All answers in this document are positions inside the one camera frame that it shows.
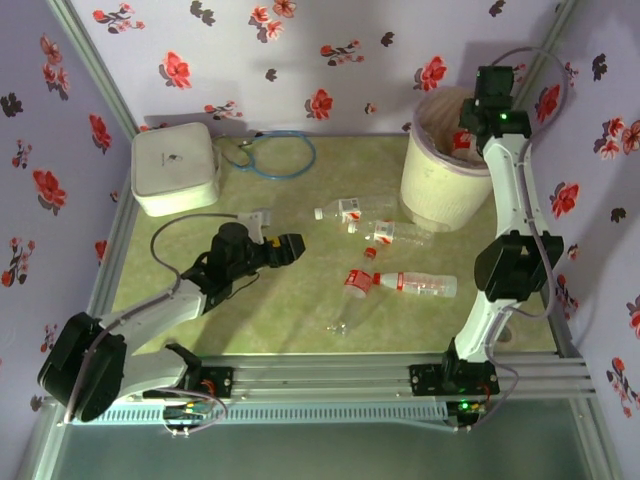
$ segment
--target floral wallpaper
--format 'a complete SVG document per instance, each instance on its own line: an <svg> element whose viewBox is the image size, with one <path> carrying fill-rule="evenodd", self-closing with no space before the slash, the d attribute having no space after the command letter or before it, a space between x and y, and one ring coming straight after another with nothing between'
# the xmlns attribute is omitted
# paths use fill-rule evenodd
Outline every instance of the floral wallpaper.
<svg viewBox="0 0 640 480"><path fill-rule="evenodd" d="M473 88L478 65L541 43L559 4L70 3L141 130L201 121L227 134L405 134L424 91ZM519 84L530 61L515 59Z"/></svg>
<svg viewBox="0 0 640 480"><path fill-rule="evenodd" d="M7 10L0 16L0 60L10 66L0 75L0 480L15 478L42 406L38 371L66 320L87 308L108 255L130 149L46 2ZM114 25L127 20L120 15Z"/></svg>
<svg viewBox="0 0 640 480"><path fill-rule="evenodd" d="M625 478L640 471L639 20L630 1L576 14L559 51L567 108L533 150L538 197L566 248L556 314L587 361ZM531 102L534 127L557 112L561 85L549 69Z"/></svg>

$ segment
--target clear plastic bottle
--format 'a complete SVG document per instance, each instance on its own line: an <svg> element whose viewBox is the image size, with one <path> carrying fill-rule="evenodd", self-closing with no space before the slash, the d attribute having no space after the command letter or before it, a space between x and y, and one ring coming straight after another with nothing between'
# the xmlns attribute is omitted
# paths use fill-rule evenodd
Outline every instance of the clear plastic bottle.
<svg viewBox="0 0 640 480"><path fill-rule="evenodd" d="M344 282L342 301L337 314L328 330L346 335L361 320L363 300L373 284L373 260L376 258L375 248L367 248L360 265L349 272Z"/></svg>
<svg viewBox="0 0 640 480"><path fill-rule="evenodd" d="M458 279L454 276L417 272L376 273L373 275L373 284L416 295L440 297L455 297L458 291Z"/></svg>
<svg viewBox="0 0 640 480"><path fill-rule="evenodd" d="M367 240L383 244L412 244L429 246L433 243L433 232L420 228L413 223L397 222L359 222L350 223L349 233L361 233Z"/></svg>
<svg viewBox="0 0 640 480"><path fill-rule="evenodd" d="M397 208L398 199L394 195L369 195L334 200L325 207L314 209L314 214L316 220L331 218L347 223L389 217Z"/></svg>

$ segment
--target plastic bottle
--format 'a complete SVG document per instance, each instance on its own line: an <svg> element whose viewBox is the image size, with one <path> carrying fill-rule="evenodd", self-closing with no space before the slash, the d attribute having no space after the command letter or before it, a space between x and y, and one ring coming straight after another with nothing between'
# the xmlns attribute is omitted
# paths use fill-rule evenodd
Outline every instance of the plastic bottle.
<svg viewBox="0 0 640 480"><path fill-rule="evenodd" d="M367 240L378 243L413 244L428 246L433 243L433 232L420 228L413 223L397 222L359 222L350 223L349 233L362 233Z"/></svg>
<svg viewBox="0 0 640 480"><path fill-rule="evenodd" d="M416 272L376 273L373 275L373 284L417 295L440 297L455 297L458 290L458 279L454 276Z"/></svg>
<svg viewBox="0 0 640 480"><path fill-rule="evenodd" d="M385 218L393 215L397 207L398 200L394 195L370 195L334 200L326 207L314 209L314 214L316 220L331 218L347 223Z"/></svg>
<svg viewBox="0 0 640 480"><path fill-rule="evenodd" d="M375 248L367 248L357 268L349 272L344 282L341 308L328 330L346 335L361 320L360 310L363 300L373 284L373 260L376 258Z"/></svg>

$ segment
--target white box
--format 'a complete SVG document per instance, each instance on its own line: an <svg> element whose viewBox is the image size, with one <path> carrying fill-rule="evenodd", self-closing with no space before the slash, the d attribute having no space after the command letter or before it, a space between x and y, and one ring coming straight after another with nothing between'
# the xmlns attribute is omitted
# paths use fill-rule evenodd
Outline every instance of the white box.
<svg viewBox="0 0 640 480"><path fill-rule="evenodd" d="M151 217L206 207L220 196L219 162L202 123L139 133L131 145L131 191Z"/></svg>

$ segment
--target blue cable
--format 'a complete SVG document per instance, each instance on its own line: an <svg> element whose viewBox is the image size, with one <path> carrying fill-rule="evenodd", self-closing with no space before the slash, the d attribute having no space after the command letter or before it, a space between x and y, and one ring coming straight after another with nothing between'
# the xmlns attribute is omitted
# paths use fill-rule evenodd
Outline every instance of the blue cable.
<svg viewBox="0 0 640 480"><path fill-rule="evenodd" d="M266 172L263 172L262 170L260 170L256 166L256 157L253 155L253 153L245 150L244 147L248 147L250 145L253 145L257 141L264 140L266 138L274 138L274 137L298 137L298 138L302 139L304 141L304 143L306 143L307 146L309 147L309 149L311 150L311 160L309 160L309 163L307 163L304 167L302 167L297 172L289 173L287 175L271 175L269 173L266 173ZM247 172L249 170L252 170L253 172L256 173L256 175L258 175L258 176L260 176L262 178L267 178L269 180L291 180L292 178L297 178L300 175L303 175L304 173L306 173L311 167L313 167L313 164L316 163L316 147L313 145L313 143L311 143L311 140L309 140L309 138L304 133L296 131L296 130L277 130L277 131L274 131L274 132L263 133L259 137L255 137L251 141L249 141L247 143L243 143L242 145L239 145L239 148L249 158L249 163L247 163L246 165L238 165L237 163L229 160L224 154L223 154L223 157L231 165L236 167L238 170L241 170L243 172Z"/></svg>

